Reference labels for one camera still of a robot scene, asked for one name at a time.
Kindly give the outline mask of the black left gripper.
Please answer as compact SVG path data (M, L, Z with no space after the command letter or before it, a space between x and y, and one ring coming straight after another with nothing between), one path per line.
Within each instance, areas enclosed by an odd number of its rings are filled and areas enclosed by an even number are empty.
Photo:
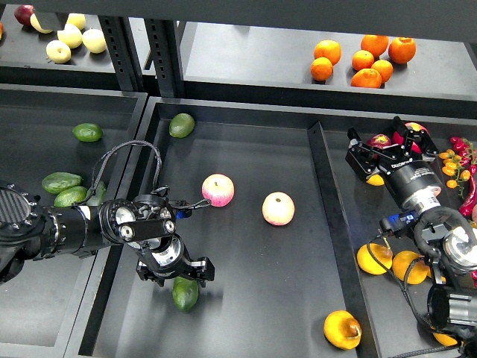
M215 279L215 267L208 257L191 261L183 240L177 235L164 237L152 248L145 244L140 249L136 273L142 281L164 286L165 280L183 276L195 280L201 287Z

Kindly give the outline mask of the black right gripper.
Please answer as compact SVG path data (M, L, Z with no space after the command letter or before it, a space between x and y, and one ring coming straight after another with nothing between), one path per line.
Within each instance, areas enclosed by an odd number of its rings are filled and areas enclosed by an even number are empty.
M382 162L385 185L400 209L431 209L440 206L437 199L442 183L428 163L438 155L437 146L429 133L414 132L407 129L399 116L392 121L393 133L397 131L403 137L403 144L393 144L389 148L391 162ZM345 160L358 176L366 183L371 175L381 175L377 168L379 155L361 140L355 128L349 128L347 136L350 140ZM420 138L421 154L411 150L416 138Z

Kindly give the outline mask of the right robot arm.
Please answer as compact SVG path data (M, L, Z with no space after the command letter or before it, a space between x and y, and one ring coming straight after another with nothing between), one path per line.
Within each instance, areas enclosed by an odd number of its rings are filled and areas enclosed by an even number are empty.
M476 289L463 287L458 278L476 270L476 234L459 211L437 199L443 184L430 166L438 151L429 133L410 128L398 116L392 128L402 142L384 148L363 142L349 128L345 160L363 182L379 175L401 210L381 219L378 237L412 239L418 260L430 270L427 314L414 311L417 322L430 333L455 339L461 357L475 357Z

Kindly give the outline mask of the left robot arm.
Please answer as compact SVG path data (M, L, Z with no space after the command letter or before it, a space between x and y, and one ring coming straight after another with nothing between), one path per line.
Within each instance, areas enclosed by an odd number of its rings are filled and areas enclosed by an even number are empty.
M132 201L119 198L92 206L82 200L67 207L43 207L39 197L11 182L1 182L2 283L17 276L27 260L58 254L89 257L112 245L133 249L141 280L160 286L176 277L195 280L201 286L214 280L211 260L193 260L176 232L177 218L188 217L211 201L169 201L169 188L158 184L162 165L159 149L141 140L131 140L127 145L149 147L157 160L152 191Z

